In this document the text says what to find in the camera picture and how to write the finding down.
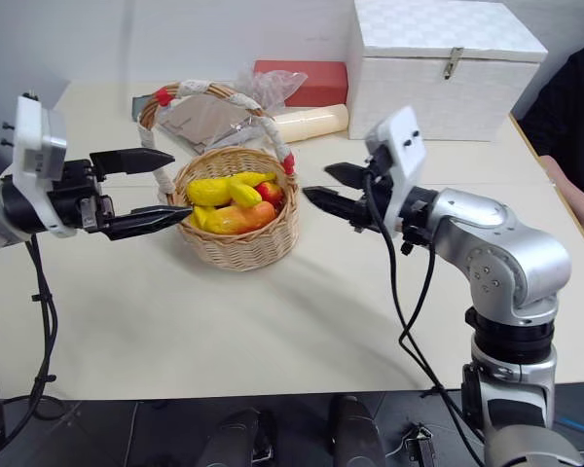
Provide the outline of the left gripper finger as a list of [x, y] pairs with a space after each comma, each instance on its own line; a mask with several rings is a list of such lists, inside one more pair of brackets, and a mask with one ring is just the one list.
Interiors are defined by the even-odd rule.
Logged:
[[192, 207], [156, 205], [113, 216], [100, 229], [110, 240], [120, 240], [155, 232], [181, 223], [193, 213]]
[[90, 153], [90, 159], [98, 181], [116, 173], [153, 172], [175, 162], [175, 157], [170, 154], [144, 147]]

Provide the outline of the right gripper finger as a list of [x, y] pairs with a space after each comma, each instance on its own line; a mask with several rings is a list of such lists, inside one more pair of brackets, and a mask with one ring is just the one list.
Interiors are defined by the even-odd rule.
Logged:
[[371, 172], [367, 167], [350, 162], [337, 162], [325, 166], [324, 171], [346, 187], [363, 191], [368, 188], [367, 179]]
[[344, 219], [354, 227], [365, 226], [365, 207], [360, 201], [322, 186], [305, 187], [302, 192], [320, 210]]

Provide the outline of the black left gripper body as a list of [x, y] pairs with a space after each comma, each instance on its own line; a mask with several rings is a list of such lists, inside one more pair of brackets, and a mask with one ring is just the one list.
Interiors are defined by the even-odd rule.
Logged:
[[49, 198], [62, 224], [90, 234], [110, 232], [114, 218], [112, 199], [104, 195], [101, 183], [106, 172], [90, 160], [68, 161], [61, 179], [53, 181]]

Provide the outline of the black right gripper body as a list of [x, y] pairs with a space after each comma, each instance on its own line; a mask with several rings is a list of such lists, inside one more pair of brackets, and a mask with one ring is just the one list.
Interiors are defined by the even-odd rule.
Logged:
[[380, 145], [371, 155], [365, 167], [357, 169], [356, 188], [363, 192], [362, 198], [355, 203], [351, 224], [357, 229], [379, 232], [376, 217], [384, 220], [390, 203], [393, 180], [389, 169], [393, 158], [386, 145]]

